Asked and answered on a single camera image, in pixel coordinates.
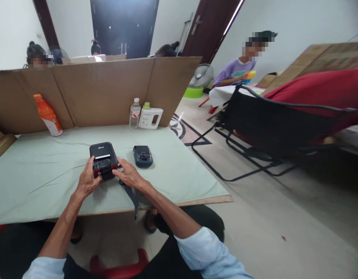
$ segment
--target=orange bottle cap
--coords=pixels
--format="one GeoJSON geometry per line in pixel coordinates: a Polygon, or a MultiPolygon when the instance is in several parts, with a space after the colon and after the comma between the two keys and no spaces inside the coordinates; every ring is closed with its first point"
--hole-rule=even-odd
{"type": "Polygon", "coordinates": [[[41,94],[34,94],[33,97],[34,97],[36,100],[42,99],[42,95],[41,95],[41,94]]]}

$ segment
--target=light green tablecloth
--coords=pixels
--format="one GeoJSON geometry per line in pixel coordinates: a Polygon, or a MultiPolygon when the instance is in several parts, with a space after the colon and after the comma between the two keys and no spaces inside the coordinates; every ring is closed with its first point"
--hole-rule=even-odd
{"type": "MultiPolygon", "coordinates": [[[[127,125],[22,135],[0,157],[0,224],[59,217],[77,187],[89,158],[89,146],[109,141],[115,153],[131,163],[134,145],[148,145],[153,165],[139,169],[175,203],[228,195],[169,128],[131,130],[127,125]]],[[[140,207],[149,202],[138,195],[140,207]]],[[[102,182],[84,201],[80,214],[133,210],[134,205],[115,178],[102,182]]]]}

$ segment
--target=door handle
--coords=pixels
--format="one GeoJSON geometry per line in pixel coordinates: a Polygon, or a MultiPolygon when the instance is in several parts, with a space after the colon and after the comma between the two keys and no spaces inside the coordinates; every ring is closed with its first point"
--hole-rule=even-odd
{"type": "Polygon", "coordinates": [[[197,25],[202,23],[202,21],[200,21],[200,17],[201,17],[200,15],[197,16],[196,22],[194,23],[191,35],[194,35],[194,32],[196,31],[197,25]]]}

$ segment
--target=door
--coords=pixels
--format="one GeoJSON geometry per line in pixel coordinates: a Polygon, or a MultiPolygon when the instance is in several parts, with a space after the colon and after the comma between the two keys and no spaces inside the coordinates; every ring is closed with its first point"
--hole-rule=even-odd
{"type": "Polygon", "coordinates": [[[102,53],[149,55],[158,0],[90,0],[94,36],[102,53]]]}
{"type": "Polygon", "coordinates": [[[241,8],[243,0],[201,0],[189,31],[182,56],[202,56],[211,63],[226,29],[241,8]]]}
{"type": "Polygon", "coordinates": [[[50,11],[47,2],[43,0],[33,0],[34,7],[36,8],[38,19],[40,20],[43,33],[50,50],[59,48],[58,38],[56,36],[55,28],[52,23],[50,11]]]}

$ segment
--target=black folding chair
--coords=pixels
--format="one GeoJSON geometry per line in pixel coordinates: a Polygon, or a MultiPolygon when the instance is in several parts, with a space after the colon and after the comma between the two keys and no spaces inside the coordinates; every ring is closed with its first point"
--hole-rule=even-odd
{"type": "Polygon", "coordinates": [[[259,96],[240,83],[236,86],[225,111],[220,113],[219,121],[196,139],[191,147],[208,167],[224,181],[236,181],[261,171],[271,176],[281,176],[295,169],[297,165],[295,164],[278,174],[270,172],[269,168],[284,164],[285,161],[292,156],[307,155],[312,152],[335,147],[334,144],[313,145],[312,142],[327,135],[340,119],[353,111],[355,111],[355,109],[352,108],[339,109],[321,105],[276,102],[259,96]],[[249,91],[253,97],[240,93],[240,88],[249,91]],[[329,114],[332,116],[307,113],[294,109],[302,107],[327,110],[330,111],[329,114]],[[220,127],[224,128],[228,133],[219,130],[218,128],[220,127]],[[258,169],[234,179],[225,179],[222,177],[220,173],[194,149],[194,144],[212,130],[225,137],[226,143],[233,150],[256,165],[258,169]],[[252,147],[247,148],[232,139],[231,135],[234,131],[237,131],[241,140],[252,147]],[[269,162],[269,164],[262,166],[253,158],[269,162]]]}

